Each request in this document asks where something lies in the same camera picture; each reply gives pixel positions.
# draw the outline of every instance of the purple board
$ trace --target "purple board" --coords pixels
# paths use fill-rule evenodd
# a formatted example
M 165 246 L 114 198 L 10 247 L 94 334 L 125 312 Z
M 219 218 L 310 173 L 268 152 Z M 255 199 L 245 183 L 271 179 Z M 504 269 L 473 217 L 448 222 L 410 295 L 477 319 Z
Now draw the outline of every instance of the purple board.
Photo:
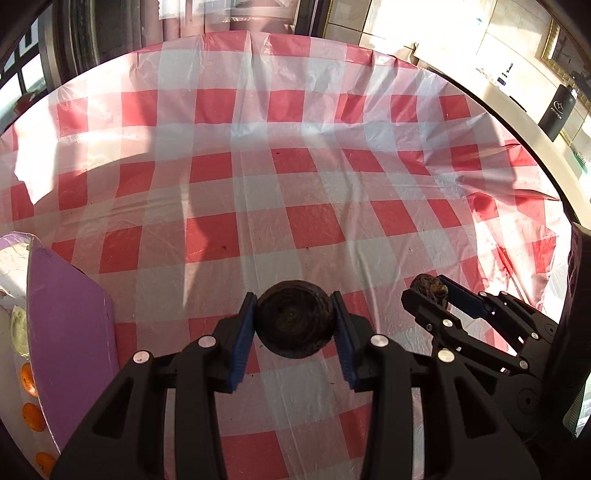
M 119 371 L 111 298 L 33 237 L 27 306 L 35 383 L 61 450 Z

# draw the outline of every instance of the picture frame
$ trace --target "picture frame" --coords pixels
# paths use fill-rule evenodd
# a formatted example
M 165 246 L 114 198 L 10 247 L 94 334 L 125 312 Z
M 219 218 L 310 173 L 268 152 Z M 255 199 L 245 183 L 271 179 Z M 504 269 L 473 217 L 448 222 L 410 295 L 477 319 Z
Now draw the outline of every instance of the picture frame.
M 550 22 L 541 61 L 565 85 L 572 86 L 585 108 L 591 110 L 591 61 L 554 18 Z

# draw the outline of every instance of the orange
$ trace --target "orange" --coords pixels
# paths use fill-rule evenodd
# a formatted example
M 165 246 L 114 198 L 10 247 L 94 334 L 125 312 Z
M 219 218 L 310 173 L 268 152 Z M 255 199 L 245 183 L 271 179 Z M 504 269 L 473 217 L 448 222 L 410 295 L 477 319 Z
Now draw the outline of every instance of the orange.
M 41 409 L 33 403 L 25 403 L 22 406 L 22 418 L 31 430 L 42 432 L 45 430 L 45 418 Z
M 46 476 L 51 475 L 51 471 L 53 470 L 53 466 L 56 464 L 56 459 L 53 458 L 49 453 L 39 452 L 35 455 L 35 461 L 41 472 L 43 472 Z
M 33 371 L 31 370 L 31 364 L 29 362 L 24 364 L 21 368 L 21 383 L 22 387 L 29 395 L 32 395 L 33 397 L 37 396 L 37 387 L 33 380 Z

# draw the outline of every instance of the red and white checkered tablecloth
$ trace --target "red and white checkered tablecloth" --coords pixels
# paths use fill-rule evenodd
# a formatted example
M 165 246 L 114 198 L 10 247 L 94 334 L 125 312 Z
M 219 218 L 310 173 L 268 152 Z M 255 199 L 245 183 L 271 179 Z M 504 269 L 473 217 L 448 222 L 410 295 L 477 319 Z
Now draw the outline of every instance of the red and white checkered tablecloth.
M 25 113 L 0 138 L 0 233 L 12 230 L 111 295 L 120 362 L 179 351 L 247 291 L 294 278 L 428 352 L 400 303 L 416 274 L 540 307 L 570 241 L 536 162 L 442 78 L 245 31 L 124 55 Z M 507 348 L 481 322 L 468 329 Z M 244 382 L 217 397 L 230 480 L 358 478 L 370 402 L 349 391 L 334 344 L 289 360 L 255 337 Z M 171 428 L 167 415 L 168 455 Z

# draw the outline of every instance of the window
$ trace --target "window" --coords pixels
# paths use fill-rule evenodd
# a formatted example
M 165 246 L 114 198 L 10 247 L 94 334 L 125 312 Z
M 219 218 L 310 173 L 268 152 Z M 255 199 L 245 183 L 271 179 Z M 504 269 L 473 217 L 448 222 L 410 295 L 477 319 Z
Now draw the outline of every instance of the window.
M 35 20 L 0 72 L 0 134 L 46 94 Z

